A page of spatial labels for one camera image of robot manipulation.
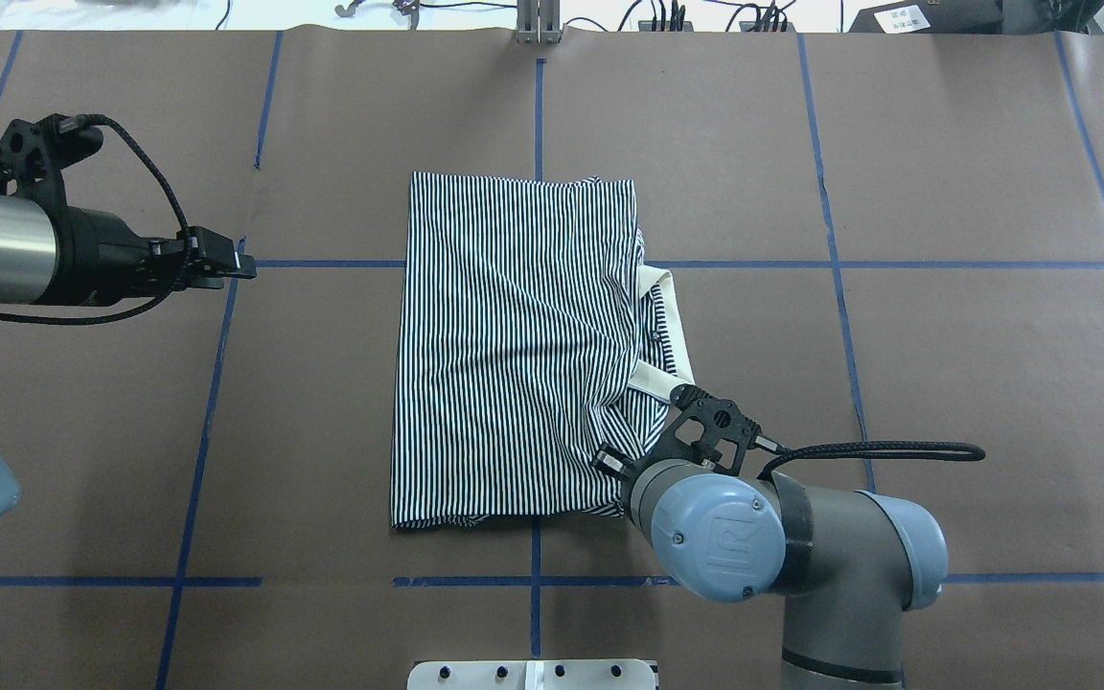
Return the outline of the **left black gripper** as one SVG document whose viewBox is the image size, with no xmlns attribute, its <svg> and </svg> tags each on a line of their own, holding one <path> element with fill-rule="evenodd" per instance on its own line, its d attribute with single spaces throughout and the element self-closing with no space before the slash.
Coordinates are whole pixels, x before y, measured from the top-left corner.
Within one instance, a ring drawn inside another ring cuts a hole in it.
<svg viewBox="0 0 1104 690">
<path fill-rule="evenodd" d="M 257 262 L 234 242 L 190 226 L 176 237 L 142 237 L 123 219 L 100 211 L 65 208 L 54 214 L 57 267 L 54 305 L 110 307 L 190 288 L 224 288 L 227 280 L 257 278 Z"/>
</svg>

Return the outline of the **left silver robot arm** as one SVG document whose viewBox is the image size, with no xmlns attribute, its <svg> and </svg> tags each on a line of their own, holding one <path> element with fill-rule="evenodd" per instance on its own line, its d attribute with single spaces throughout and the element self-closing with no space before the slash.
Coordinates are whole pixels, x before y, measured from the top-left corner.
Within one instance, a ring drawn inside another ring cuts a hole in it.
<svg viewBox="0 0 1104 690">
<path fill-rule="evenodd" d="M 220 289 L 229 279 L 255 275 L 253 257 L 206 229 L 146 238 L 109 213 L 0 195 L 0 306 L 156 302 L 173 291 Z M 18 503 L 19 495 L 19 482 L 0 454 L 0 517 Z"/>
</svg>

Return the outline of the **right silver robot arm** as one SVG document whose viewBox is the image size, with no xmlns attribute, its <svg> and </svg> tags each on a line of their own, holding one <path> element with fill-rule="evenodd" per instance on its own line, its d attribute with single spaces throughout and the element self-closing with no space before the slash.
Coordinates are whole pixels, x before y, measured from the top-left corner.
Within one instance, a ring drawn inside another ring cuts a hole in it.
<svg viewBox="0 0 1104 690">
<path fill-rule="evenodd" d="M 904 617 L 932 606 L 948 576 L 945 533 L 923 506 L 611 447 L 590 464 L 619 482 L 631 524 L 697 597 L 783 599 L 781 687 L 902 687 Z"/>
</svg>

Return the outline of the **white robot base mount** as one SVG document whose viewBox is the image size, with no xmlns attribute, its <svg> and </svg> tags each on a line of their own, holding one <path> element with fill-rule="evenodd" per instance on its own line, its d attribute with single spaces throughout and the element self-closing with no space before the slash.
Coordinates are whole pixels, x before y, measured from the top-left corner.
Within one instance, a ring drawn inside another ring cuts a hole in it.
<svg viewBox="0 0 1104 690">
<path fill-rule="evenodd" d="M 439 660 L 411 669 L 407 689 L 658 689 L 656 662 L 638 658 Z"/>
</svg>

